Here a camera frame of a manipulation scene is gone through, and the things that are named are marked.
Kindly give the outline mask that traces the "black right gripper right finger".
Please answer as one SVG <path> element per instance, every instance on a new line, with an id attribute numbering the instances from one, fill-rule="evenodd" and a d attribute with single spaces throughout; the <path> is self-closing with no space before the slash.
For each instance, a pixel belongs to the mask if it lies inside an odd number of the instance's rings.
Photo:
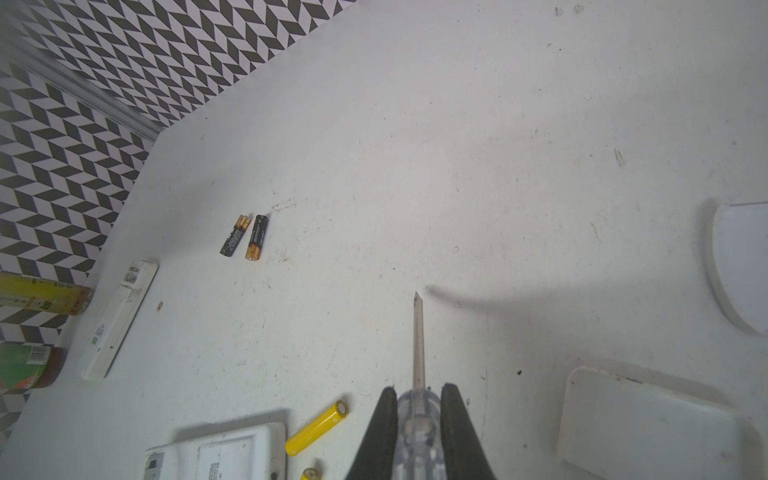
<path id="1" fill-rule="evenodd" d="M 440 402 L 441 442 L 447 479 L 495 479 L 458 387 L 446 383 Z"/>

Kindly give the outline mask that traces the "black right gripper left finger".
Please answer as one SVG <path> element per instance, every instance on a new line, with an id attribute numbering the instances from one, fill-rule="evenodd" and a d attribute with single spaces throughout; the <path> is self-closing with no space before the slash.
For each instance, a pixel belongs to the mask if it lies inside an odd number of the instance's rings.
<path id="1" fill-rule="evenodd" d="M 398 402 L 393 387 L 385 387 L 374 409 L 347 480 L 390 480 L 398 436 Z"/>

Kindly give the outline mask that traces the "clear handle screwdriver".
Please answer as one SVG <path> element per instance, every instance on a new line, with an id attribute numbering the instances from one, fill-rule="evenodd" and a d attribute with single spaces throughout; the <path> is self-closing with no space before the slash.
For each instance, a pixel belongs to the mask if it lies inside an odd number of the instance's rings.
<path id="1" fill-rule="evenodd" d="M 440 399 L 426 385 L 423 301 L 414 294 L 413 388 L 398 399 L 393 479 L 446 479 Z"/>

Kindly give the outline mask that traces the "yellow battery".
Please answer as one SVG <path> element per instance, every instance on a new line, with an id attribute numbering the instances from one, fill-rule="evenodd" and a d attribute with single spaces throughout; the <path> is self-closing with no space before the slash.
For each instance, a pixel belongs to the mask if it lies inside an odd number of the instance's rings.
<path id="1" fill-rule="evenodd" d="M 286 454 L 293 457 L 304 451 L 312 443 L 344 420 L 348 412 L 349 408 L 343 400 L 338 400 L 333 403 L 326 411 L 321 413 L 286 440 Z"/>
<path id="2" fill-rule="evenodd" d="M 306 468 L 302 471 L 300 480 L 322 480 L 322 474 L 315 468 Z"/>

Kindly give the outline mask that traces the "white battery cover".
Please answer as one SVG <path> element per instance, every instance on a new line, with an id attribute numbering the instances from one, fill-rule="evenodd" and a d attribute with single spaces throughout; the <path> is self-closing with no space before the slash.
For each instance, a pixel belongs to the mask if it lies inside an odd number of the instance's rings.
<path id="1" fill-rule="evenodd" d="M 558 457 L 602 479 L 764 479 L 758 429 L 731 408 L 578 367 L 567 378 Z"/>

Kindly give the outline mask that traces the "black copper battery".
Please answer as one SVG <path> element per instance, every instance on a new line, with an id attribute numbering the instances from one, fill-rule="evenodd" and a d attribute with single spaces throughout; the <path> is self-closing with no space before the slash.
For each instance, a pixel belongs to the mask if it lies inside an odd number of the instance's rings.
<path id="1" fill-rule="evenodd" d="M 258 261 L 261 256 L 263 242 L 269 217 L 257 215 L 253 221 L 253 229 L 246 250 L 245 258 L 249 261 Z"/>
<path id="2" fill-rule="evenodd" d="M 225 240 L 222 248 L 220 249 L 220 254 L 225 257 L 232 257 L 235 253 L 235 250 L 237 249 L 239 243 L 241 242 L 243 236 L 245 235 L 249 225 L 251 223 L 251 218 L 248 215 L 240 215 L 235 222 L 235 225 L 233 227 L 233 230 Z"/>

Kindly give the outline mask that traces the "white air conditioner remote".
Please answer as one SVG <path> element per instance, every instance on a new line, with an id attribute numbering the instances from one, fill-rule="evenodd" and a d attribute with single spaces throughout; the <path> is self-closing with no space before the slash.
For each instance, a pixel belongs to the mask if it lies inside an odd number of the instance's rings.
<path id="1" fill-rule="evenodd" d="M 159 264 L 149 260 L 131 263 L 80 358 L 84 380 L 107 377 L 158 269 Z"/>

